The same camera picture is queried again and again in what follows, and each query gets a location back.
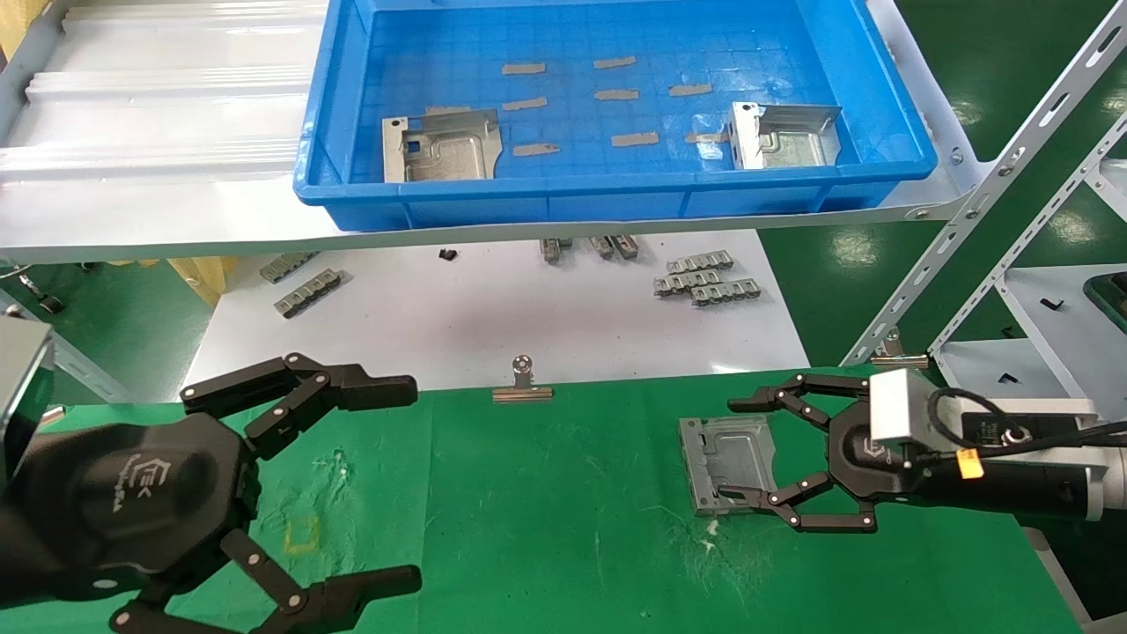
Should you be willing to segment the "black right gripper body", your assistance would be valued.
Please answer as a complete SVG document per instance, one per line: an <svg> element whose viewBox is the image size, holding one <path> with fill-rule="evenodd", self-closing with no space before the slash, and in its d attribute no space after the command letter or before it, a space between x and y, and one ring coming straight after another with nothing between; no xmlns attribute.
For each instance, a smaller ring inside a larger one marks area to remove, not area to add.
<svg viewBox="0 0 1127 634"><path fill-rule="evenodd" d="M867 401L857 401L829 418L829 477L857 501L925 504L919 495L923 470L906 465L922 453L924 446L914 440L891 446L873 440Z"/></svg>

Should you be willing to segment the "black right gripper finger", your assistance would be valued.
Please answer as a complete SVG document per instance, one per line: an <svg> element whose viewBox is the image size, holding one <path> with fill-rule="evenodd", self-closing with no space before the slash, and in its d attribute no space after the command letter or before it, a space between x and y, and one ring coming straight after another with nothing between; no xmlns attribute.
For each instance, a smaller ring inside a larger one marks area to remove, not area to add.
<svg viewBox="0 0 1127 634"><path fill-rule="evenodd" d="M868 498L858 498L858 509L853 514L802 514L798 506L817 495L828 493L835 486L829 473L817 472L799 482L769 492L757 486L718 486L718 494L729 500L743 501L755 514L777 515L786 526L797 533L813 534L872 534L878 529L876 503Z"/></svg>
<svg viewBox="0 0 1127 634"><path fill-rule="evenodd" d="M869 379L804 372L795 374L780 385L761 386L749 398L729 400L728 410L733 413L767 413L786 410L820 432L829 432L832 417L808 404L804 400L806 394L825 394L825 396L849 398L862 402L868 401L869 392Z"/></svg>

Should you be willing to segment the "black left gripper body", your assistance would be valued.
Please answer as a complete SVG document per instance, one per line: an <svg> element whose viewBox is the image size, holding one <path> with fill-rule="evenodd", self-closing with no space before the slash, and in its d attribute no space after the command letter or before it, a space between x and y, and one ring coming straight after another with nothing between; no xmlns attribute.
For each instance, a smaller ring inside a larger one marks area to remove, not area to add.
<svg viewBox="0 0 1127 634"><path fill-rule="evenodd" d="M230 563L261 485L256 450L196 413L48 431L26 454L26 601L100 601L148 584L189 593Z"/></svg>

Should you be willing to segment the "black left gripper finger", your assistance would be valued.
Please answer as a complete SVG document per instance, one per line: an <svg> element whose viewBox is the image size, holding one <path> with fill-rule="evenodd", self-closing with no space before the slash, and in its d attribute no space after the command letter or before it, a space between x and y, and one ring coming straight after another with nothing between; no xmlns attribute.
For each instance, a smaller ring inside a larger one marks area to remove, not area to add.
<svg viewBox="0 0 1127 634"><path fill-rule="evenodd" d="M339 633L354 629L369 602L398 595L418 593L418 566L402 565L334 575L301 587L249 534L234 529L220 541L220 550L275 602L251 633ZM148 584L133 601L110 618L115 633L230 633L231 629L166 613L174 597L169 584Z"/></svg>
<svg viewBox="0 0 1127 634"><path fill-rule="evenodd" d="M371 377L360 364L323 365L299 352L270 358L181 389L186 413L227 418L266 407L243 429L254 457L269 461L335 409L345 412L411 407L411 376Z"/></svg>

